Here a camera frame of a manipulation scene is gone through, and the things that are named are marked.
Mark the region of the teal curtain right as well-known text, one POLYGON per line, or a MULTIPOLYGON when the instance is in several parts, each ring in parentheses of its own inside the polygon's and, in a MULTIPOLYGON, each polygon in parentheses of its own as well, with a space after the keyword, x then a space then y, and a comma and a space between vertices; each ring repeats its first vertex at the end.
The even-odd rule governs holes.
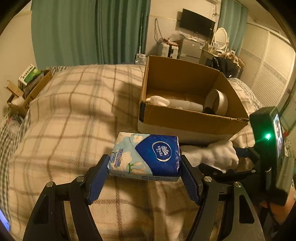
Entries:
POLYGON ((218 27, 224 28, 229 37, 228 48, 238 54, 247 28, 249 9, 240 2, 226 0, 221 3, 218 27))

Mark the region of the open cardboard box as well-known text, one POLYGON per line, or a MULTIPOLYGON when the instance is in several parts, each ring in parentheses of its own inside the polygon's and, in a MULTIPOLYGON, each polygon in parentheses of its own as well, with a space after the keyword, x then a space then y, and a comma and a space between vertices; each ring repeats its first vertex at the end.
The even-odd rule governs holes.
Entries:
POLYGON ((210 144, 231 139, 248 122, 239 96, 220 71, 179 59, 148 57, 139 99, 140 133, 210 144))

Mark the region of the green white checkered quilt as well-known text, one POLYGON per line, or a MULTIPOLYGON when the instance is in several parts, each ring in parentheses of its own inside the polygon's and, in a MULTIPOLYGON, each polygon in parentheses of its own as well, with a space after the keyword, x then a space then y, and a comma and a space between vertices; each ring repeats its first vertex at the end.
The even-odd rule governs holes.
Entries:
POLYGON ((238 78, 227 79, 241 100, 246 112, 251 114, 263 107, 253 91, 238 78))

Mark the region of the black jacket on chair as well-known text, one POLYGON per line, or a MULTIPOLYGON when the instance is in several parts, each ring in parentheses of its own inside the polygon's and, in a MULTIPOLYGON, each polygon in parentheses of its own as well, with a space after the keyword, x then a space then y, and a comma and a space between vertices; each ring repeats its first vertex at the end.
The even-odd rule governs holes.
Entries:
POLYGON ((221 57, 212 58, 211 68, 219 70, 226 78, 238 78, 240 73, 240 67, 237 64, 221 57))

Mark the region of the small bedside cardboard box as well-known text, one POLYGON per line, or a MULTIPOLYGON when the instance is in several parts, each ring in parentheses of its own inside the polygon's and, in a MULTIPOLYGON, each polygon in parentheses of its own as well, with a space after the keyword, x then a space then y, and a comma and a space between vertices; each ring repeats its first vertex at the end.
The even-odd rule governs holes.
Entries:
POLYGON ((11 110, 24 118, 30 108, 30 103, 37 98, 39 93, 52 79, 52 76, 51 70, 44 70, 24 88, 22 96, 15 95, 12 92, 7 100, 11 110))

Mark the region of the grey mini fridge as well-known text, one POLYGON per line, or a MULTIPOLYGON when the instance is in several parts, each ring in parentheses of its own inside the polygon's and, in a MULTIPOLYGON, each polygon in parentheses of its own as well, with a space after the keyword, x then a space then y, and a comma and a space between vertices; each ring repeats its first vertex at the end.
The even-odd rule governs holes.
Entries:
POLYGON ((199 63, 202 49, 201 43, 184 38, 179 45, 178 59, 199 63))

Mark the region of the white oval vanity mirror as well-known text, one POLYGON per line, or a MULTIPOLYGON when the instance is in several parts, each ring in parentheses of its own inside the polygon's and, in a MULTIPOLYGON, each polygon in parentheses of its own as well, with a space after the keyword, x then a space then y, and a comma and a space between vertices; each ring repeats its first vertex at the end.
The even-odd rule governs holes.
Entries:
POLYGON ((227 31, 220 27, 216 30, 213 38, 213 42, 218 45, 217 49, 226 50, 229 44, 229 37, 227 31))

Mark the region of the plaid beige blanket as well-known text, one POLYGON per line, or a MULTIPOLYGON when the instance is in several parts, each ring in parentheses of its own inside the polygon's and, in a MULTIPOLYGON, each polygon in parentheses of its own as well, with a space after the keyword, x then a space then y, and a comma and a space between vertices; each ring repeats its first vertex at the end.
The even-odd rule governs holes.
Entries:
MULTIPOLYGON (((86 65, 55 74, 31 102, 9 160, 11 234, 22 240, 45 184, 71 182, 136 132, 144 66, 86 65)), ((182 181, 110 176, 90 207, 104 240, 185 240, 198 207, 182 181)))

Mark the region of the white tape roll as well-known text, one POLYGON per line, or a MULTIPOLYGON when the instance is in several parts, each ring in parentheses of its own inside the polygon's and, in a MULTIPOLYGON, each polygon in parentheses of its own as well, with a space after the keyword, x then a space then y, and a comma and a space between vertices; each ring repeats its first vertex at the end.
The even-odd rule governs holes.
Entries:
POLYGON ((211 110, 219 116, 226 116, 228 110, 228 99, 226 94, 217 89, 212 89, 208 93, 203 111, 211 110))

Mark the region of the white sock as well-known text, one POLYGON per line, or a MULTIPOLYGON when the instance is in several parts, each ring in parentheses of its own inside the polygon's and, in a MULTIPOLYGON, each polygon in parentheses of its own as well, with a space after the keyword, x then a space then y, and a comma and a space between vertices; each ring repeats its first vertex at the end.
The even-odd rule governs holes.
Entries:
POLYGON ((181 146, 181 153, 186 156, 193 167, 203 163, 222 173, 235 170, 239 164, 239 158, 231 141, 218 141, 209 144, 206 148, 181 146))

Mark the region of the white suitcase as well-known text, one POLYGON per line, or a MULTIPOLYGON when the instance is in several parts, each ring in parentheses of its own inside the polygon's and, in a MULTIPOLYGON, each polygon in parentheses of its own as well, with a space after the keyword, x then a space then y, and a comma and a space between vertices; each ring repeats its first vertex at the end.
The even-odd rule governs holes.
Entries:
POLYGON ((158 44, 158 56, 177 59, 178 50, 178 46, 169 45, 167 43, 158 44))

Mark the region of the large clear water jug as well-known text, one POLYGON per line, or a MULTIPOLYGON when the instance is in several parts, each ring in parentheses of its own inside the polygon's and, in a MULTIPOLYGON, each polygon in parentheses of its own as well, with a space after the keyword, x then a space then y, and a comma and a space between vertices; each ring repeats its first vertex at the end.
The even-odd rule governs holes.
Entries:
POLYGON ((134 61, 135 65, 146 65, 147 57, 145 54, 137 53, 134 61))

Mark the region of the blue Vinda tissue pack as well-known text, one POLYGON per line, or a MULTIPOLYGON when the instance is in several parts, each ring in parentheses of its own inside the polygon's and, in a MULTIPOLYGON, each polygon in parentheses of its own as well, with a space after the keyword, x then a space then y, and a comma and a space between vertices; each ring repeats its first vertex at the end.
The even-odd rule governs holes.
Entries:
POLYGON ((176 182, 180 164, 177 136, 120 132, 107 168, 112 176, 176 182))

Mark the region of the translucent white tube bottle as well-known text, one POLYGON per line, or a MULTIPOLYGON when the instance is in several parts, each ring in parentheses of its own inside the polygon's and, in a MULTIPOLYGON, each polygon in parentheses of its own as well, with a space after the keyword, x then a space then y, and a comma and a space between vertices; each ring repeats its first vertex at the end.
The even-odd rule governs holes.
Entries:
POLYGON ((178 99, 169 99, 170 105, 169 107, 173 108, 179 108, 189 111, 196 111, 196 112, 202 112, 203 111, 203 105, 187 101, 187 100, 178 100, 178 99))

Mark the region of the teal curtain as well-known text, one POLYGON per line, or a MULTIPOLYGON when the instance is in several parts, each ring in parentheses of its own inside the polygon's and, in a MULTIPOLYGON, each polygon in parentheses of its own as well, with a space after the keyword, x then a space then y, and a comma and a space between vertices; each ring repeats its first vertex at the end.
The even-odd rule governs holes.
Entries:
POLYGON ((133 63, 145 53, 150 1, 32 1, 39 69, 133 63))
POLYGON ((226 0, 221 3, 218 27, 224 28, 229 37, 228 48, 238 54, 247 28, 249 9, 240 2, 226 0))

